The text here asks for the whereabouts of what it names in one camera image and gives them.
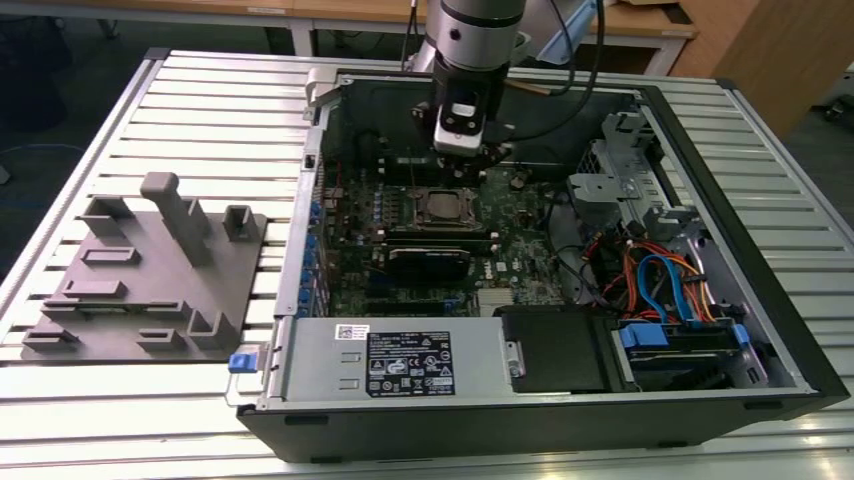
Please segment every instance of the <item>slotted metal tabletop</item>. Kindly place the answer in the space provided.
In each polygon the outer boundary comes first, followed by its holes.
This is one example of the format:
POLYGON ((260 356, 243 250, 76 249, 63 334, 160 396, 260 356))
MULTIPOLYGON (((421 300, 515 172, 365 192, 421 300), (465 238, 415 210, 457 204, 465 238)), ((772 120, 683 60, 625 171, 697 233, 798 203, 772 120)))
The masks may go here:
MULTIPOLYGON (((0 478, 296 475, 391 478, 854 478, 854 401, 794 421, 746 427, 674 450, 286 464, 244 430, 224 399, 259 375, 226 365, 28 366, 22 339, 87 234, 75 216, 94 194, 132 196, 148 171, 182 177, 206 211, 248 203, 266 214, 263 258, 243 331, 270 340, 302 144, 304 83, 316 65, 397 69, 395 62, 172 51, 146 60, 0 287, 0 478)), ((562 72, 514 75, 562 80, 562 72)), ((603 75, 655 83, 774 268, 837 372, 854 390, 854 235, 738 92, 714 81, 603 75)), ((666 170, 689 200, 673 165, 666 170)))

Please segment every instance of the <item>white label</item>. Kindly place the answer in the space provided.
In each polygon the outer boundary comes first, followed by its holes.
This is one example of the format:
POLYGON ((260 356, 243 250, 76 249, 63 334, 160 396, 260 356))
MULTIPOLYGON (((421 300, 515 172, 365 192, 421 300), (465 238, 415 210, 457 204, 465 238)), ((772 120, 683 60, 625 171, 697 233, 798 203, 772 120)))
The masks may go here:
POLYGON ((682 32, 679 30, 665 30, 662 32, 662 36, 663 37, 686 37, 686 38, 691 38, 694 36, 694 33, 682 32))
POLYGON ((250 13, 272 13, 275 15, 284 15, 284 8, 263 8, 263 7, 247 7, 250 13))
POLYGON ((370 325, 335 325, 335 340, 367 340, 370 325))

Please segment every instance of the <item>power supply label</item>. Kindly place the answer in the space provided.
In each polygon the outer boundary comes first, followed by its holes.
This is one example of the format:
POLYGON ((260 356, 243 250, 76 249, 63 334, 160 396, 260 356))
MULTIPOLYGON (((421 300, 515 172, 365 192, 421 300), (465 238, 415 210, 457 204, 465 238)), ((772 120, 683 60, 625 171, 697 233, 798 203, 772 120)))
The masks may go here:
POLYGON ((369 333, 371 397, 454 395, 451 332, 369 333))

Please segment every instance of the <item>wooden desk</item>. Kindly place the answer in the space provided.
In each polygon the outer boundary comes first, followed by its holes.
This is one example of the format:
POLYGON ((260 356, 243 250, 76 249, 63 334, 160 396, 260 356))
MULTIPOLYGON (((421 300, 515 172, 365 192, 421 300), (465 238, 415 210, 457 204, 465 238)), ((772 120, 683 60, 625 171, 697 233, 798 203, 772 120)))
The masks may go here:
MULTIPOLYGON (((362 20, 406 25, 410 21, 410 5, 406 0, 294 0, 291 15, 304 18, 362 20)), ((697 36, 694 25, 673 23, 659 7, 635 7, 618 3, 606 9, 606 19, 605 33, 607 35, 681 38, 697 36)), ((421 0, 418 22, 423 24, 426 20, 427 1, 421 0)))
POLYGON ((286 15, 294 10, 294 0, 19 0, 8 3, 262 16, 286 15))
MULTIPOLYGON (((427 1, 421 0, 419 23, 427 1)), ((410 18, 407 0, 0 0, 0 13, 110 20, 203 23, 291 29, 299 56, 315 56, 318 30, 403 33, 410 18)), ((670 22, 658 7, 617 4, 606 13, 606 45, 655 50, 647 75, 667 75, 691 25, 670 22)), ((587 35, 586 44, 595 43, 587 35)))
MULTIPOLYGON (((314 30, 350 30, 369 32, 406 32, 410 20, 410 4, 406 0, 294 0, 290 14, 295 44, 311 46, 314 30)), ((427 1, 421 0, 418 21, 425 23, 427 1)), ((687 40, 697 36, 694 25, 670 22, 659 7, 635 7, 615 4, 606 10, 606 45, 654 49, 655 54, 646 68, 647 75, 667 75, 687 40)), ((595 44, 595 23, 591 35, 582 41, 595 44)), ((314 49, 296 51, 312 56, 314 49)))

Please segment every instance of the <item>wire bundle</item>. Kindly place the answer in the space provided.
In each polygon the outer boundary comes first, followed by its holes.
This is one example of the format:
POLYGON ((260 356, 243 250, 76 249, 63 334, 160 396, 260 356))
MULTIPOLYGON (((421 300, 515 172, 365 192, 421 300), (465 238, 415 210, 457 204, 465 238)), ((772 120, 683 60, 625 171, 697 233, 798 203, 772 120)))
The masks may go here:
MULTIPOLYGON (((667 274, 670 275, 674 301, 682 320, 714 322, 714 315, 709 309, 706 280, 703 279, 701 272, 691 266, 685 258, 670 252, 661 245, 649 241, 635 240, 630 240, 626 244, 623 252, 623 273, 619 275, 619 278, 626 281, 626 289, 629 292, 629 300, 626 303, 626 310, 629 313, 626 314, 626 318, 630 318, 631 312, 638 309, 639 297, 650 307, 653 307, 653 311, 658 319, 663 321, 667 316, 663 307, 654 300, 653 295, 650 295, 646 288, 646 268, 651 262, 658 262, 665 265, 667 274), (631 257, 631 252, 635 249, 645 250, 649 254, 641 262, 637 262, 631 257), (697 277, 697 282, 683 281, 687 276, 686 272, 697 277), (686 296, 691 302, 690 306, 685 299, 686 296)), ((647 318, 650 313, 651 312, 649 310, 645 310, 638 313, 638 316, 641 318, 647 318)))

